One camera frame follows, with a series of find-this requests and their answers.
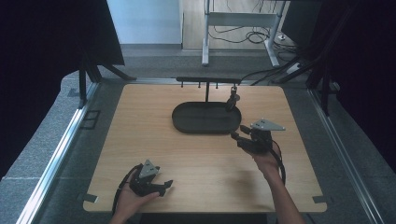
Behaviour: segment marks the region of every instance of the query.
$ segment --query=wooden tabletop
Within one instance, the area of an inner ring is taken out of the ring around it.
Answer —
[[[226,102],[230,89],[211,86],[209,101]],[[237,94],[241,124],[265,118],[286,128],[272,136],[282,150],[286,187],[300,212],[324,212],[327,204],[313,200],[322,192],[283,90],[239,86]],[[84,202],[84,209],[111,211],[121,180],[135,165],[150,159],[161,167],[153,183],[174,182],[164,197],[144,205],[140,212],[274,212],[262,173],[230,135],[185,134],[173,126],[177,105],[204,100],[205,87],[197,85],[126,85],[87,192],[98,200]]]

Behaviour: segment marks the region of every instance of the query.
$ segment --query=black cable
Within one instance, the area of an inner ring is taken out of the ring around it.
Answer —
[[[276,2],[277,2],[277,1],[275,1],[275,4],[274,4],[274,8],[273,8],[273,13],[274,13],[274,11],[275,11],[275,7],[276,7]]]
[[[285,170],[285,166],[283,165],[282,151],[280,150],[280,146],[276,141],[273,140],[273,143],[275,143],[277,145],[277,147],[279,148],[279,155],[277,155],[276,152],[272,148],[270,148],[270,153],[274,156],[274,158],[277,162],[277,165],[280,168],[280,174],[282,177],[283,185],[286,185],[286,170]]]
[[[262,5],[264,4],[264,0],[258,0],[256,6],[254,6],[254,8],[251,10],[251,12],[254,12],[254,9],[260,5],[259,7],[259,12],[262,12]]]
[[[119,201],[119,197],[120,197],[120,194],[121,194],[121,192],[122,192],[122,189],[123,189],[123,186],[126,184],[126,183],[129,183],[127,180],[128,180],[128,177],[131,175],[131,173],[134,171],[134,170],[136,170],[137,169],[137,166],[135,166],[134,168],[132,168],[132,170],[130,171],[130,172],[128,172],[128,174],[122,179],[122,181],[120,182],[120,184],[119,184],[119,187],[117,188],[117,191],[116,191],[116,194],[115,194],[115,196],[114,196],[114,200],[113,200],[113,206],[112,206],[112,208],[111,208],[111,215],[112,216],[114,216],[114,214],[116,213],[116,210],[117,210],[117,204],[118,204],[118,201]]]
[[[259,80],[257,80],[257,81],[255,81],[255,82],[253,82],[252,84],[250,84],[250,86],[255,86],[256,84],[262,82],[262,81],[265,80],[266,78],[271,77],[271,76],[274,76],[274,75],[280,73],[281,71],[285,70],[286,67],[289,67],[289,66],[292,65],[293,63],[296,63],[299,59],[300,59],[299,56],[294,57],[294,58],[293,58],[292,60],[290,60],[288,63],[286,63],[285,65],[279,67],[279,68],[277,69],[278,71],[275,71],[275,72],[272,73],[272,74],[268,74],[267,76],[260,78]]]
[[[267,34],[265,34],[265,33],[262,33],[262,32],[255,31],[254,28],[255,28],[255,27],[253,27],[252,31],[250,31],[250,32],[248,32],[248,33],[246,34],[247,40],[248,40],[250,43],[253,43],[253,44],[261,44],[261,43],[263,43],[264,40],[266,40],[266,39],[269,37],[269,35],[267,35]],[[253,40],[251,39],[251,37],[254,36],[254,35],[257,36],[258,38],[260,38],[261,41],[253,41]]]
[[[246,39],[241,40],[241,41],[232,41],[232,40],[228,40],[228,39],[224,39],[224,38],[214,37],[214,36],[213,36],[212,34],[210,34],[210,33],[208,33],[208,34],[209,34],[209,36],[212,37],[213,39],[223,40],[223,41],[226,41],[226,42],[229,42],[229,43],[234,43],[234,44],[239,44],[239,43],[242,43],[242,42],[244,42],[244,41],[247,40],[247,38],[246,38]]]
[[[268,80],[268,83],[267,83],[267,86],[271,86],[271,84],[274,82],[274,79],[275,79],[276,77],[273,77],[273,78],[271,78],[271,79],[269,79]]]
[[[245,26],[238,26],[238,27],[232,28],[230,30],[218,31],[218,30],[216,30],[216,26],[213,26],[213,28],[215,28],[216,33],[219,33],[219,34],[227,33],[227,32],[234,31],[234,30],[237,30],[237,29],[241,29],[241,28],[244,28],[244,27]]]
[[[279,68],[272,68],[272,69],[267,69],[267,70],[261,70],[261,71],[257,71],[257,72],[252,72],[252,73],[249,73],[249,74],[245,75],[244,77],[242,77],[241,80],[244,80],[244,79],[247,78],[247,77],[250,77],[250,76],[253,76],[253,75],[256,75],[256,74],[259,74],[259,73],[271,72],[271,71],[274,71],[274,70],[277,70],[277,69],[279,69]]]
[[[230,9],[230,12],[233,12],[233,11],[231,10],[231,8],[228,6],[228,0],[227,0],[227,8]]]

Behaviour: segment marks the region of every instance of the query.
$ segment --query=aluminum rail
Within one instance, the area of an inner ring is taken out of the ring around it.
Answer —
[[[318,112],[318,115],[324,125],[324,128],[326,129],[326,132],[332,141],[338,158],[344,166],[346,175],[348,176],[353,189],[355,190],[359,200],[361,201],[361,205],[366,212],[367,217],[370,219],[371,223],[384,223],[384,220],[379,214],[373,197],[371,196],[369,190],[367,189],[361,178],[361,174],[356,169],[352,159],[350,159],[340,136],[332,125],[332,120],[328,116],[326,116],[326,114],[321,109],[320,100],[317,92],[308,89],[308,94],[311,97],[312,102]]]
[[[68,151],[70,144],[73,140],[73,137],[76,135],[78,131],[78,127],[82,122],[84,115],[87,112],[87,108],[89,107],[93,94],[96,92],[99,84],[92,83],[89,87],[87,94],[87,104],[85,104],[81,109],[76,110],[73,118],[71,119],[69,125],[67,126],[64,135],[61,138],[58,146],[56,147],[54,153],[52,154],[51,159],[49,160],[49,164],[44,170],[43,175],[38,180],[37,185],[35,186],[35,190],[30,196],[28,202],[23,208],[20,217],[18,218],[17,223],[32,223],[35,215],[40,208],[41,204],[44,201],[44,198],[52,184],[56,173],[58,172],[64,156]]]

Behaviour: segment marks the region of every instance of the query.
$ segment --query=black oval tray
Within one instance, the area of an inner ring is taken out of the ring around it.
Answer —
[[[223,102],[186,102],[178,105],[172,120],[182,133],[230,133],[239,128],[241,111],[226,111]]]

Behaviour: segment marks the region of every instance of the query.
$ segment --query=gray carpet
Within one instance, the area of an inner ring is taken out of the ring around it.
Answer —
[[[215,56],[208,67],[201,66],[199,56],[125,57],[126,66],[118,66],[134,77],[243,77],[270,68],[263,57]],[[109,213],[88,213],[82,208],[81,194],[86,193],[98,161],[106,133],[125,82],[100,68],[104,79],[90,110],[100,110],[94,129],[80,129],[63,165],[43,202],[35,223],[107,223]],[[258,79],[264,75],[251,77]],[[314,108],[305,87],[306,76],[282,85],[305,147],[318,177],[328,210],[321,214],[304,214],[307,223],[370,223],[358,195],[346,175],[329,136]],[[36,136],[19,160],[0,182],[0,223],[15,223],[38,178],[56,148],[68,121],[78,105],[78,75],[69,75],[63,82],[57,102],[43,121]],[[395,174],[380,157],[359,126],[330,98],[331,119],[346,145],[347,151],[361,172],[364,182],[378,205],[385,223],[396,220]],[[274,214],[268,223],[275,223]]]

